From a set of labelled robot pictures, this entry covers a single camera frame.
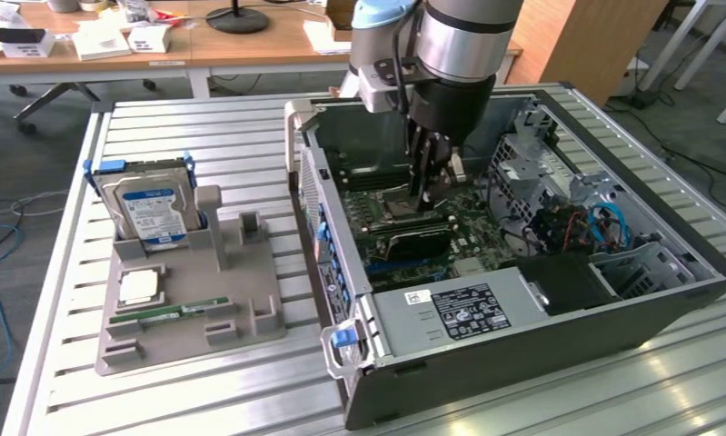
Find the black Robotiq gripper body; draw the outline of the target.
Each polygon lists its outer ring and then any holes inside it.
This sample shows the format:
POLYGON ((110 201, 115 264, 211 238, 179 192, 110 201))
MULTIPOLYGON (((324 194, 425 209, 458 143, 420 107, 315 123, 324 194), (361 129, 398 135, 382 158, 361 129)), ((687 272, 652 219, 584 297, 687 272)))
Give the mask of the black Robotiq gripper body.
POLYGON ((417 84, 412 120, 434 133, 468 137, 482 119, 494 85, 494 74, 476 83, 437 80, 417 84))

